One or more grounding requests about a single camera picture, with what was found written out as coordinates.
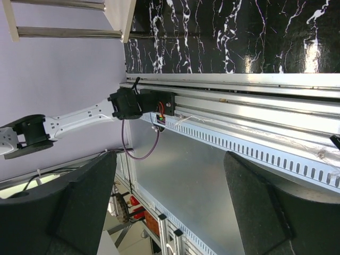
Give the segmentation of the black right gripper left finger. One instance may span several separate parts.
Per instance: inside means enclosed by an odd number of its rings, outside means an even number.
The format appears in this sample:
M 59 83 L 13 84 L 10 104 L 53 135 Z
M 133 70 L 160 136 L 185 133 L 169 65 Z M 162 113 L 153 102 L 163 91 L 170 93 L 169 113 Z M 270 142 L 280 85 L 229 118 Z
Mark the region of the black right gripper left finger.
M 1 200 L 1 254 L 97 254 L 117 154 Z

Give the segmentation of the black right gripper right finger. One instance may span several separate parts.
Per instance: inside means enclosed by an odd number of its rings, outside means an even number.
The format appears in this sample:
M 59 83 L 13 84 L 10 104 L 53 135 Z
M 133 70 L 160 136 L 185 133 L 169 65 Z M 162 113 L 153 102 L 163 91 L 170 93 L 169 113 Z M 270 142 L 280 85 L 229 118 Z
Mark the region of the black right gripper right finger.
M 339 254 L 339 194 L 228 151 L 224 170 L 245 254 Z

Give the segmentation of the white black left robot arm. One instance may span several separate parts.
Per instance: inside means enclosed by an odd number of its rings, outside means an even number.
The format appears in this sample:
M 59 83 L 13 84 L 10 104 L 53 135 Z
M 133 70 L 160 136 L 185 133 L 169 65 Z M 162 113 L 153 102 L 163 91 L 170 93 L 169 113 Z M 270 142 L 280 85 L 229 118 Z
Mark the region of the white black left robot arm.
M 54 145 L 66 135 L 83 128 L 115 120 L 134 120 L 142 116 L 138 95 L 120 88 L 101 102 L 59 116 L 28 115 L 1 127 L 1 155 L 13 159 L 36 153 Z

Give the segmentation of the white two-tier shelf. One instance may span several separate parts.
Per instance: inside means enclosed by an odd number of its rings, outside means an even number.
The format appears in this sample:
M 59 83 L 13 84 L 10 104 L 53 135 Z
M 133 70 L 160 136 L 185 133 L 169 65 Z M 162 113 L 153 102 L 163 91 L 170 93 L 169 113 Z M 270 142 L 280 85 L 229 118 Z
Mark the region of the white two-tier shelf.
M 1 1 L 13 42 L 23 38 L 129 40 L 136 1 Z

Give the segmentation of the aluminium rail frame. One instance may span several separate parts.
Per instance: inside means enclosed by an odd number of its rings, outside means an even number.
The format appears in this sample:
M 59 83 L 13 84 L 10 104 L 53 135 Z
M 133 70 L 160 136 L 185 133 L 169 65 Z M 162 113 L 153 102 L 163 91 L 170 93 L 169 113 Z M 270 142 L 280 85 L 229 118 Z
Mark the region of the aluminium rail frame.
M 159 222 L 163 254 L 245 254 L 228 151 L 339 194 L 338 74 L 128 74 L 122 86 L 134 82 L 175 93 L 156 150 L 124 162 Z

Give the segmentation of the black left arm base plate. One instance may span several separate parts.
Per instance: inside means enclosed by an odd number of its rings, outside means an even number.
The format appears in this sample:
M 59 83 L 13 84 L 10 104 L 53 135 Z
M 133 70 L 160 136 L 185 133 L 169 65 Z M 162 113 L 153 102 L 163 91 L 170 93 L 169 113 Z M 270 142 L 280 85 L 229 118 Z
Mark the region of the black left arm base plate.
M 151 112 L 169 116 L 175 114 L 175 93 L 173 92 L 141 89 L 138 101 L 143 114 Z

